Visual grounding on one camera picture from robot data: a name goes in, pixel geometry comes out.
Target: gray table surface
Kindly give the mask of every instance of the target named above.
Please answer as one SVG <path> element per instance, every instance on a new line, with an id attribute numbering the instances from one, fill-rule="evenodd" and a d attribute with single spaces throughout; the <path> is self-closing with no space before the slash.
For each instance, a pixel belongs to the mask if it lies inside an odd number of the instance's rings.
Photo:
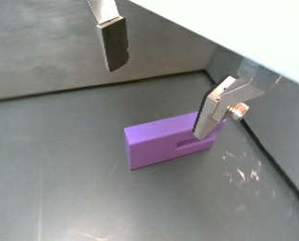
<path id="1" fill-rule="evenodd" d="M 199 108 L 203 73 L 0 103 L 0 240 L 299 240 L 299 200 L 240 123 L 127 166 L 123 128 Z"/>

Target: white panel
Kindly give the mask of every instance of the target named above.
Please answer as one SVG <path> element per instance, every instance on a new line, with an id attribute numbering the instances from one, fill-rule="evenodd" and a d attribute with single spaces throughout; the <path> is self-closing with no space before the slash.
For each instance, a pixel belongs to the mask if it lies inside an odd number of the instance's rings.
<path id="1" fill-rule="evenodd" d="M 132 0 L 299 83 L 299 0 Z"/>

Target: purple foam block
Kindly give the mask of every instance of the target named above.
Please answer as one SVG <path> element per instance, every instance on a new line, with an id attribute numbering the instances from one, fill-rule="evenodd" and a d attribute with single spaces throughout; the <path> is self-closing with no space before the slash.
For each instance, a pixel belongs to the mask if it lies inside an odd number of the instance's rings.
<path id="1" fill-rule="evenodd" d="M 203 140 L 192 134 L 198 112 L 156 120 L 124 129 L 130 169 L 139 169 L 162 161 L 210 149 L 224 120 Z"/>

